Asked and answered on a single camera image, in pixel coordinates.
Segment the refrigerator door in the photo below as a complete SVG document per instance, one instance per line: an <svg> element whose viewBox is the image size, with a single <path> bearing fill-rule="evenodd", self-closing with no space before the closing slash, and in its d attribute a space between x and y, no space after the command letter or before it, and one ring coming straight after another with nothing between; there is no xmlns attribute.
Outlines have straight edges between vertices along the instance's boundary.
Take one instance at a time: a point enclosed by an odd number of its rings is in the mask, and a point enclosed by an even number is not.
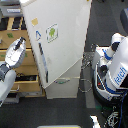
<svg viewBox="0 0 128 128"><path fill-rule="evenodd" d="M44 88L82 58L91 1L20 0Z"/></svg>

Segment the white robot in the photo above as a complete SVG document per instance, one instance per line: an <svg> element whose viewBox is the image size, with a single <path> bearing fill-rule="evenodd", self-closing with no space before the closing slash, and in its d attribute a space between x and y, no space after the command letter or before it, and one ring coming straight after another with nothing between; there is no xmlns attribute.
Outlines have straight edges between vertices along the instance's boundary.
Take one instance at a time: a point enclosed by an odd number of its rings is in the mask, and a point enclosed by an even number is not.
<svg viewBox="0 0 128 128"><path fill-rule="evenodd" d="M120 19L128 34L128 9L121 11ZM119 103L128 89L128 37L115 33L110 47L96 47L92 69L94 94L103 103Z"/></svg>
<svg viewBox="0 0 128 128"><path fill-rule="evenodd" d="M14 41L6 52L4 62L0 62L0 106L10 92L16 78L13 68L21 65L26 51L25 39L21 37Z"/></svg>

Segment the blue logo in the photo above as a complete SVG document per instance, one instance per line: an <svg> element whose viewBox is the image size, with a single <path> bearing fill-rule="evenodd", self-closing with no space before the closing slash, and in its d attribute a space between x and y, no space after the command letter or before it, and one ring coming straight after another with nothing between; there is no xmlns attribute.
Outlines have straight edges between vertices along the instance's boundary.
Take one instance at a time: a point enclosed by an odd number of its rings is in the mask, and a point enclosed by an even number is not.
<svg viewBox="0 0 128 128"><path fill-rule="evenodd" d="M39 31L36 31L36 40L41 39L41 34L39 33Z"/></svg>
<svg viewBox="0 0 128 128"><path fill-rule="evenodd" d="M120 71L117 74L117 77L114 78L115 82L120 85L122 83L123 78L125 77L125 74L127 73L126 69L124 67L120 67Z"/></svg>

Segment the sticker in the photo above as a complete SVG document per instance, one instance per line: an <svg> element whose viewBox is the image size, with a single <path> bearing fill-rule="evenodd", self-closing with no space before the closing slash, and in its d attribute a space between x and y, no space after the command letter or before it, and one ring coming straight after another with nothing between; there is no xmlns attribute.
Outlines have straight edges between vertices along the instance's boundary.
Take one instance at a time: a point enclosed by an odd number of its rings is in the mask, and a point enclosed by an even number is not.
<svg viewBox="0 0 128 128"><path fill-rule="evenodd" d="M41 34L39 31L36 31L36 40L38 41L39 39L41 39Z"/></svg>
<svg viewBox="0 0 128 128"><path fill-rule="evenodd" d="M0 55L0 57L5 57L5 55Z"/></svg>
<svg viewBox="0 0 128 128"><path fill-rule="evenodd" d="M46 30L47 41L50 43L58 37L58 25L54 24Z"/></svg>
<svg viewBox="0 0 128 128"><path fill-rule="evenodd" d="M12 33L7 33L7 35L8 35L8 38L13 38Z"/></svg>
<svg viewBox="0 0 128 128"><path fill-rule="evenodd" d="M32 22L32 25L33 25L33 26L35 26L35 25L37 25L37 24L38 24L38 19L37 19L37 18L35 18L35 19L33 19L31 22Z"/></svg>
<svg viewBox="0 0 128 128"><path fill-rule="evenodd" d="M28 57L27 53L25 53L25 57Z"/></svg>

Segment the refrigerator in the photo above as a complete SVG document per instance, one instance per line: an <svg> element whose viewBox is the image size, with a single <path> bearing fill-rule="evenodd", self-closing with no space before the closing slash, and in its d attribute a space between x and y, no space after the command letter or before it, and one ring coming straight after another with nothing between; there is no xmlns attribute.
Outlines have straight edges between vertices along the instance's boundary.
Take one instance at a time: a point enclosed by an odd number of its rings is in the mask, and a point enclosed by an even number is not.
<svg viewBox="0 0 128 128"><path fill-rule="evenodd" d="M92 0L20 0L48 99L76 98Z"/></svg>

